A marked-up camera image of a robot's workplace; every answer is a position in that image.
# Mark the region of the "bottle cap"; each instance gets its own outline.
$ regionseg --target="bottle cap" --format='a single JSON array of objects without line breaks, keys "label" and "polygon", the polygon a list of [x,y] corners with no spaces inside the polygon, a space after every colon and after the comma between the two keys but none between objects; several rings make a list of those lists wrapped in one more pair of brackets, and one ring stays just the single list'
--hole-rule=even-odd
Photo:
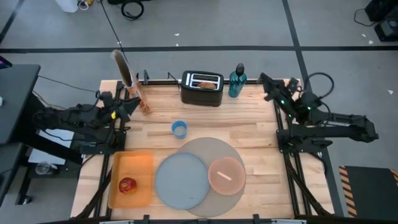
[{"label": "bottle cap", "polygon": [[243,63],[239,63],[238,66],[236,66],[236,70],[235,70],[237,76],[241,76],[244,73],[244,65]]}]

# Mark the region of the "black toaster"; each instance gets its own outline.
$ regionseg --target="black toaster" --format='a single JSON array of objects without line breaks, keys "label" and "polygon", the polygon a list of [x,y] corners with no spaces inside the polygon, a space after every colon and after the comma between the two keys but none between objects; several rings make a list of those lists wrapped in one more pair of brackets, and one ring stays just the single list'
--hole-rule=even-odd
[{"label": "black toaster", "polygon": [[[211,88],[203,88],[203,85],[210,85]],[[221,74],[185,71],[181,80],[181,101],[193,105],[219,106],[223,99],[223,88],[224,77]]]}]

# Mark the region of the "small blue cup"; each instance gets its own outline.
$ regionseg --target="small blue cup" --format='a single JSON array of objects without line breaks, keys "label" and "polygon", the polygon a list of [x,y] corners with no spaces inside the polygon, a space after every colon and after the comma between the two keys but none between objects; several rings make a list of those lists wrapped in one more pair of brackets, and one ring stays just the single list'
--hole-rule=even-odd
[{"label": "small blue cup", "polygon": [[[176,133],[175,129],[178,127],[183,127],[185,128],[184,133],[180,134],[180,133]],[[186,124],[185,121],[174,121],[174,123],[172,124],[172,132],[174,134],[174,136],[178,139],[183,139],[187,136],[187,131],[188,131],[188,126]]]}]

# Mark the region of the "concrete floor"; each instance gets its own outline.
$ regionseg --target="concrete floor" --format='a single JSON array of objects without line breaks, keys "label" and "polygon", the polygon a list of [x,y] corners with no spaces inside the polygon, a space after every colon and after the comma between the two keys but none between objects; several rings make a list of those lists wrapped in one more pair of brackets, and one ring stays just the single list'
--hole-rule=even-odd
[{"label": "concrete floor", "polygon": [[[353,13],[370,0],[288,0],[301,46],[383,46],[371,27],[354,23]],[[0,0],[0,30],[18,0]],[[127,21],[120,9],[104,3],[124,47],[184,46],[280,46],[281,50],[214,50],[126,52],[136,72],[151,78],[180,78],[184,70],[208,70],[228,75],[243,62],[250,78],[266,72],[274,78],[302,78],[283,1],[249,0],[152,0],[144,2],[144,15]],[[363,12],[358,20],[369,22]],[[4,40],[2,49],[39,49],[36,54],[1,54],[12,63],[40,64],[40,75],[95,90],[103,79],[119,79],[116,65],[104,48],[118,47],[101,5],[87,11],[62,12],[55,1],[25,0]],[[102,48],[96,53],[48,53],[46,49]],[[366,114],[376,125],[380,140],[370,144],[335,139],[329,147],[333,173],[339,165],[385,167],[398,170],[395,162],[393,119],[398,109],[398,51],[304,51],[308,73],[326,72],[335,79],[335,90],[325,102],[332,111]],[[322,77],[311,79],[313,91],[329,87]],[[94,96],[39,79],[35,90],[47,101],[68,107],[92,103]],[[1,223],[40,223],[69,217],[76,179],[34,180],[29,194],[34,203],[15,206],[23,170],[14,181],[3,206]],[[343,199],[340,182],[339,198]],[[347,215],[345,204],[342,204]]]}]

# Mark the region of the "large gray circular mat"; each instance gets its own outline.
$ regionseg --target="large gray circular mat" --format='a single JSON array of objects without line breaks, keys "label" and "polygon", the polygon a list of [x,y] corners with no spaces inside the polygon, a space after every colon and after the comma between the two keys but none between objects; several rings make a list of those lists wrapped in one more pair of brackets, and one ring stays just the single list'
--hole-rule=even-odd
[{"label": "large gray circular mat", "polygon": [[209,189],[207,170],[206,164],[194,154],[172,154],[157,169],[156,193],[172,208],[192,208],[205,198]]},{"label": "large gray circular mat", "polygon": [[[183,145],[178,152],[190,152],[202,159],[207,168],[216,159],[232,157],[243,167],[241,156],[228,143],[215,138],[198,138]],[[188,209],[190,213],[199,217],[216,217],[231,210],[241,199],[244,192],[243,188],[234,195],[221,195],[211,187],[197,206]]]}]

